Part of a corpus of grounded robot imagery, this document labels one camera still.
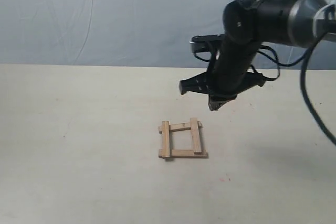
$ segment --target table surface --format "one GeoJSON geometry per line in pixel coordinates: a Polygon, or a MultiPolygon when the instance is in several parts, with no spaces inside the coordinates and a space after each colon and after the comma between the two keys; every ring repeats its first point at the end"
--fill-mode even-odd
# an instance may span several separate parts
{"type": "MultiPolygon", "coordinates": [[[[336,147],[303,103],[299,72],[218,112],[206,95],[179,94],[200,72],[0,65],[0,223],[334,223],[336,147]],[[158,158],[161,122],[191,117],[209,158],[158,158]]],[[[336,71],[307,75],[336,132],[336,71]]],[[[191,146],[189,132],[173,140],[191,146]]]]}

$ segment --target robotic arm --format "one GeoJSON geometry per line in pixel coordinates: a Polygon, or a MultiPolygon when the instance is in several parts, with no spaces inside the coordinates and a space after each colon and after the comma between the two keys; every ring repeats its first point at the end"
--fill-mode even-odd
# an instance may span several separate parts
{"type": "Polygon", "coordinates": [[[235,100],[237,95],[254,86],[262,87],[268,78],[251,65],[257,53],[263,54],[278,66],[290,67],[303,61],[301,91],[303,98],[318,125],[336,145],[335,137],[325,127],[312,107],[306,92],[305,76],[308,61],[316,45],[322,40],[336,41],[335,6],[325,0],[235,0],[223,13],[225,34],[195,36],[191,39],[194,56],[208,61],[206,72],[180,81],[180,92],[196,92],[208,95],[211,111],[235,100]],[[307,48],[296,62],[282,64],[276,52],[264,42],[307,48]],[[271,58],[261,49],[269,50],[271,58]],[[197,56],[210,52],[210,60],[197,56]]]}

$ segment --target wooden frame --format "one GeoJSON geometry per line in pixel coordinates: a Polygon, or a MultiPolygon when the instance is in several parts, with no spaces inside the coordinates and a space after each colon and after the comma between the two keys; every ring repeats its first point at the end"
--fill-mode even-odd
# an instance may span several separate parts
{"type": "Polygon", "coordinates": [[[160,158],[207,158],[208,153],[202,149],[200,128],[202,123],[197,118],[190,118],[190,123],[170,124],[168,121],[162,122],[159,126],[159,133],[162,134],[162,149],[159,150],[160,158]],[[172,150],[170,145],[170,132],[191,131],[193,149],[192,150],[172,150]]]}

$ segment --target white wall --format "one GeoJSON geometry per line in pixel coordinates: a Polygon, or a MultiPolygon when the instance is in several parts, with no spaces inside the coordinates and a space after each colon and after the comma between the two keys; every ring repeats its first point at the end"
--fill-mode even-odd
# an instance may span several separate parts
{"type": "MultiPolygon", "coordinates": [[[[188,41],[222,33],[230,1],[0,0],[0,63],[202,67],[188,41]]],[[[302,53],[276,48],[283,61],[302,53]]],[[[322,43],[311,67],[336,69],[335,49],[322,43]]]]}

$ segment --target white table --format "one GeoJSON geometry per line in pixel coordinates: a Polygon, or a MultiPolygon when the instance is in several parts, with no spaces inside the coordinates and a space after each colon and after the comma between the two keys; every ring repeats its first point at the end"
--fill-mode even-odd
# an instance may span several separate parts
{"type": "MultiPolygon", "coordinates": [[[[206,95],[179,94],[201,72],[0,65],[0,223],[335,223],[336,147],[303,103],[299,72],[218,112],[206,95]],[[209,159],[159,159],[161,121],[190,117],[209,159]]],[[[308,71],[334,132],[335,79],[308,71]]]]}

